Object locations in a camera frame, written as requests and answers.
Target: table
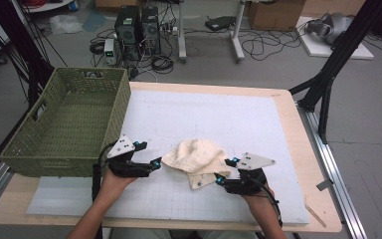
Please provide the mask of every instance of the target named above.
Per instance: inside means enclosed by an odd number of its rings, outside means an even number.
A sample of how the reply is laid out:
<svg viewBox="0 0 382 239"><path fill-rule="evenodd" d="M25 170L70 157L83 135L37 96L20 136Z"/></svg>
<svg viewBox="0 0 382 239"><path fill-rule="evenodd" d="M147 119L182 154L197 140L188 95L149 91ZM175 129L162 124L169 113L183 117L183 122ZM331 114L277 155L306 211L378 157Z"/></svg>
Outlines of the table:
<svg viewBox="0 0 382 239"><path fill-rule="evenodd" d="M290 93L286 90L130 83L133 91L167 91L272 98L279 112L296 175L304 194L310 223L306 226L285 226L292 232L338 232L342 226L328 189L316 185L324 180L309 139ZM0 197L0 224L12 225L75 225L79 217L27 215L27 207L38 186L39 178L15 174ZM199 230L260 230L255 223L198 222L149 219L105 218L104 227L169 228Z"/></svg>
<svg viewBox="0 0 382 239"><path fill-rule="evenodd" d="M231 40L234 45L235 52L237 53L237 63L245 59L240 40L238 39L238 34L240 33L241 21L243 19L246 1L248 0L240 0L239 6L238 6L238 12L237 12L237 20L235 24L235 31L231 31ZM185 49L185 33L184 33L184 0L179 0L178 32L179 32L179 35L178 35L179 60L182 63L185 63L187 59L187 52Z"/></svg>

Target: person's arm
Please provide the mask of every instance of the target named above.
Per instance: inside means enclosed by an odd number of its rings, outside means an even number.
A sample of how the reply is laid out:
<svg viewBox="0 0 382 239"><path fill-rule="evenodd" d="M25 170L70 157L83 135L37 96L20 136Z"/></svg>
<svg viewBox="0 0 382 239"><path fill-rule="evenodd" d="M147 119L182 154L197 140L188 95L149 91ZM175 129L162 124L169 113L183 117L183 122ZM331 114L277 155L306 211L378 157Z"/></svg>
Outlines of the person's arm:
<svg viewBox="0 0 382 239"><path fill-rule="evenodd" d="M125 187L135 179L131 177L117 177L108 170L95 202L82 219L80 219L73 231L70 232L68 238L94 239L106 212L122 194Z"/></svg>
<svg viewBox="0 0 382 239"><path fill-rule="evenodd" d="M253 214L254 218L259 223L266 238L286 239L281 225L279 224L275 209L263 192L259 192L253 196L243 195L242 197L247 201L251 214Z"/></svg>

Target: person's left hand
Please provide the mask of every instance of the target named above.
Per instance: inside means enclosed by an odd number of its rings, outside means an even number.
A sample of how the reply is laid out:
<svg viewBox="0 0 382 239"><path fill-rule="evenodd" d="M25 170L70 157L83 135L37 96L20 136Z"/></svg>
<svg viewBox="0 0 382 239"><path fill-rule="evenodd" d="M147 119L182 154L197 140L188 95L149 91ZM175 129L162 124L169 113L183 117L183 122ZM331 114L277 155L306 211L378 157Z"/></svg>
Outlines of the person's left hand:
<svg viewBox="0 0 382 239"><path fill-rule="evenodd" d="M103 197L104 200L107 200L108 203L112 204L122 194L125 187L136 179L136 177L115 176L111 170L108 169L104 176L97 198Z"/></svg>

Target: basket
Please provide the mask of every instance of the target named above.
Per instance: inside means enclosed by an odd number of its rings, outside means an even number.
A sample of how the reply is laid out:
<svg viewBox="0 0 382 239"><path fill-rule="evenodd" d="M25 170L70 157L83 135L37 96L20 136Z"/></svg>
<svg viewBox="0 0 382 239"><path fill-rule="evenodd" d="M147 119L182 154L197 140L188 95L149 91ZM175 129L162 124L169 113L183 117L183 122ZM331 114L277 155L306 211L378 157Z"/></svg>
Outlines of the basket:
<svg viewBox="0 0 382 239"><path fill-rule="evenodd" d="M124 69L57 68L0 160L25 176L92 176L130 95Z"/></svg>

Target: wooden table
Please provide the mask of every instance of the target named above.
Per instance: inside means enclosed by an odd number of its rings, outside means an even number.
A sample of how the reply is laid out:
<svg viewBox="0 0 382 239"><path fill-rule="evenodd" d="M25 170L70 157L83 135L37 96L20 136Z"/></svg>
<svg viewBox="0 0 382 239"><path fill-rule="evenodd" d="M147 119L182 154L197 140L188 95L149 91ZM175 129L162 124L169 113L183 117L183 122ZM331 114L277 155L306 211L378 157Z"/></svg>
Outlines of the wooden table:
<svg viewBox="0 0 382 239"><path fill-rule="evenodd" d="M272 98L275 103L286 143L299 181L310 223L305 226L284 226L291 232L339 232L342 229L328 189L319 191L316 185L324 180L317 159L295 107L286 90L130 83L133 91L164 91L179 93L221 94ZM26 211L38 187L40 178L15 174L0 197L0 224L11 225L75 225L75 216L27 215ZM104 227L168 228L199 230L260 230L257 224L231 222L199 222L150 219L105 218Z"/></svg>

